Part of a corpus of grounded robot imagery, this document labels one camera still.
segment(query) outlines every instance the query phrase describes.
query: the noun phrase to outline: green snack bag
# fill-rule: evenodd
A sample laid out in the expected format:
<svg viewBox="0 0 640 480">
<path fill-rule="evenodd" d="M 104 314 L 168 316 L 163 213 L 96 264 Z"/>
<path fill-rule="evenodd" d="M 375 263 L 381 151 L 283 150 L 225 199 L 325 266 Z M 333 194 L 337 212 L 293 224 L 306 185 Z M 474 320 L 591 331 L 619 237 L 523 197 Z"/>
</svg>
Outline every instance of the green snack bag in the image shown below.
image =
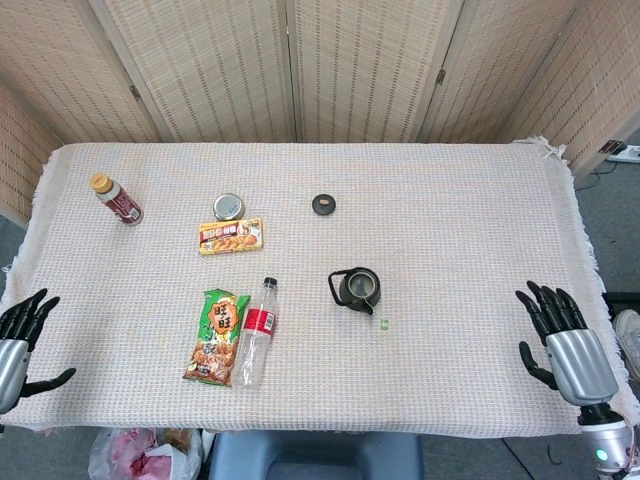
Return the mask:
<svg viewBox="0 0 640 480">
<path fill-rule="evenodd" d="M 251 297 L 224 290 L 204 292 L 198 342 L 183 378 L 231 386 L 244 309 Z"/>
</svg>

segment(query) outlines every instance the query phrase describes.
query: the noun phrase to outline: beige woven folding screen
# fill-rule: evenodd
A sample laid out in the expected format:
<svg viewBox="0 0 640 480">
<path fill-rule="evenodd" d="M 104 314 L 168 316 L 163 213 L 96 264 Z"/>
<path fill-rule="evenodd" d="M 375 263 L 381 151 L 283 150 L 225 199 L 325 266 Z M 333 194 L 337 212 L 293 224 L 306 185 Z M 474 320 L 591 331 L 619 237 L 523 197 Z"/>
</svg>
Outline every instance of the beige woven folding screen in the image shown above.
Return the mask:
<svg viewBox="0 0 640 480">
<path fill-rule="evenodd" d="M 301 140 L 415 140 L 460 3 L 291 0 L 287 7 Z"/>
<path fill-rule="evenodd" d="M 175 140 L 295 140 L 276 1 L 104 3 Z"/>
<path fill-rule="evenodd" d="M 60 146 L 0 82 L 0 214 L 26 225 L 42 164 Z"/>
<path fill-rule="evenodd" d="M 67 142 L 157 138 L 82 17 L 82 0 L 0 0 L 0 74 Z"/>
<path fill-rule="evenodd" d="M 419 140 L 496 141 L 575 3 L 465 2 Z"/>
<path fill-rule="evenodd" d="M 637 0 L 586 1 L 501 139 L 542 134 L 553 144 L 564 143 L 574 172 L 586 175 L 602 159 L 594 155 L 607 140 L 640 124 L 639 22 Z"/>
</svg>

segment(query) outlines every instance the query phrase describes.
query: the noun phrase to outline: gold bottle cap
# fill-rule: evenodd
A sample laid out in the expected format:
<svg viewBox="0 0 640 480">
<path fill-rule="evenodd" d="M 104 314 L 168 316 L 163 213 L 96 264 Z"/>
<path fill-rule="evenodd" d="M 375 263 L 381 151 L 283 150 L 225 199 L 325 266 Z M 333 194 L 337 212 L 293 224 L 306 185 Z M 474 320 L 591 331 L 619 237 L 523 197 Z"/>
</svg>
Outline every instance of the gold bottle cap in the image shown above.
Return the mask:
<svg viewBox="0 0 640 480">
<path fill-rule="evenodd" d="M 89 185 L 91 185 L 91 188 L 93 188 L 96 193 L 107 193 L 113 188 L 113 181 L 106 173 L 96 173 L 91 176 Z"/>
</svg>

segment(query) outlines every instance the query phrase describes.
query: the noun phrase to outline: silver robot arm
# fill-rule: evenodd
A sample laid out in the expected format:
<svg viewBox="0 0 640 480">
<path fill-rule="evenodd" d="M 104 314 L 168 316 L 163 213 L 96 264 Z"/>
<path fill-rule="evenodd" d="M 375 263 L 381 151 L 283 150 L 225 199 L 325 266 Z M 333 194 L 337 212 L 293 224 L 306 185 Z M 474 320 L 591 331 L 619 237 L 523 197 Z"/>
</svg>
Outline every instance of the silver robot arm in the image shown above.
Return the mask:
<svg viewBox="0 0 640 480">
<path fill-rule="evenodd" d="M 587 328 L 567 292 L 554 292 L 533 282 L 527 282 L 527 286 L 537 303 L 521 291 L 516 296 L 529 312 L 552 371 L 540 368 L 529 345 L 520 342 L 524 366 L 531 376 L 580 407 L 578 424 L 600 478 L 640 479 L 633 426 L 607 403 L 617 393 L 618 384 L 598 337 Z"/>
<path fill-rule="evenodd" d="M 46 295 L 47 290 L 42 289 L 0 316 L 0 415 L 13 409 L 20 398 L 58 388 L 76 373 L 69 368 L 53 380 L 27 383 L 31 352 L 47 315 L 60 301 L 54 297 L 38 307 Z"/>
</svg>

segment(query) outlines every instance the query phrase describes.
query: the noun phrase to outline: snack box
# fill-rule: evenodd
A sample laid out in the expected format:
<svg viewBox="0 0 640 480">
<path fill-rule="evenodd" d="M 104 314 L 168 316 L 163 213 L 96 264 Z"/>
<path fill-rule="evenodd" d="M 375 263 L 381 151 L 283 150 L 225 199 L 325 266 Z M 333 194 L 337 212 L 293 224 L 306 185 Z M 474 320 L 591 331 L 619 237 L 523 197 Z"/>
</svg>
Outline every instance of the snack box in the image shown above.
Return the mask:
<svg viewBox="0 0 640 480">
<path fill-rule="evenodd" d="M 262 220 L 232 220 L 200 224 L 202 255 L 262 250 Z"/>
</svg>

